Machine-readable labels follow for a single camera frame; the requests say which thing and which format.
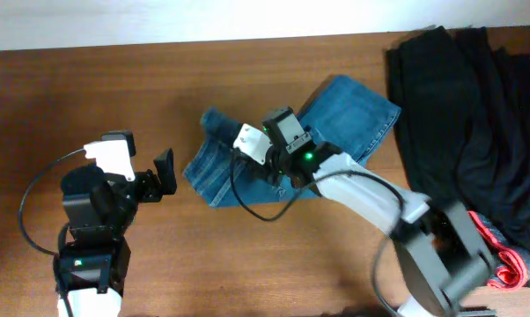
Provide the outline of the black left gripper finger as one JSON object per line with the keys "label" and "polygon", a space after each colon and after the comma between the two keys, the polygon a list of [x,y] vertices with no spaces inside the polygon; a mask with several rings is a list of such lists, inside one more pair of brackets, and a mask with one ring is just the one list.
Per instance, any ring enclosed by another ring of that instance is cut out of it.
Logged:
{"label": "black left gripper finger", "polygon": [[136,145],[133,133],[130,130],[109,131],[101,136],[102,141],[124,140],[127,143],[130,157],[136,155]]}
{"label": "black left gripper finger", "polygon": [[160,191],[162,195],[174,195],[177,190],[177,181],[173,167],[173,150],[163,151],[154,160],[158,172]]}

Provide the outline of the blue denim jeans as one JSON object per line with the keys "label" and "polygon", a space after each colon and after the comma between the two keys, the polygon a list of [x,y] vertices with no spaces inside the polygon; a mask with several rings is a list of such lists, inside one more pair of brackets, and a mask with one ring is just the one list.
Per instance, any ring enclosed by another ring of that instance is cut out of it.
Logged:
{"label": "blue denim jeans", "polygon": [[[355,79],[339,75],[321,85],[297,114],[315,143],[335,144],[359,165],[365,166],[400,116],[400,108]],[[212,208],[243,203],[280,203],[296,193],[288,178],[278,186],[256,178],[247,165],[237,162],[236,192],[230,183],[231,149],[242,124],[215,108],[201,119],[205,140],[183,176]]]}

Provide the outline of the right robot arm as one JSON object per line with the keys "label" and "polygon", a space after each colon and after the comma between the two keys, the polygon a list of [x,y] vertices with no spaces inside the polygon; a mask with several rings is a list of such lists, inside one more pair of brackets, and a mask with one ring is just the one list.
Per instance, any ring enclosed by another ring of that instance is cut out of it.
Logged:
{"label": "right robot arm", "polygon": [[[494,316],[462,300],[490,279],[495,261],[464,206],[433,201],[360,166],[330,142],[315,143],[289,107],[270,113],[261,128],[239,127],[232,158],[243,159],[264,180],[288,177],[302,195],[337,202],[384,233],[371,269],[372,288],[391,316]],[[380,253],[394,247],[409,299],[394,308],[377,273]]]}

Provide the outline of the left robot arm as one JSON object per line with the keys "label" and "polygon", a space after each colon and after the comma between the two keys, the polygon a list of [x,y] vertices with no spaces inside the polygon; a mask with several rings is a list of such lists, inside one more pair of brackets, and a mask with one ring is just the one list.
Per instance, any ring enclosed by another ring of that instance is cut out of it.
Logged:
{"label": "left robot arm", "polygon": [[125,233],[142,203],[177,190],[173,151],[137,172],[133,134],[111,131],[81,151],[88,164],[61,181],[68,222],[58,235],[53,271],[61,316],[116,316],[121,311],[131,251]]}

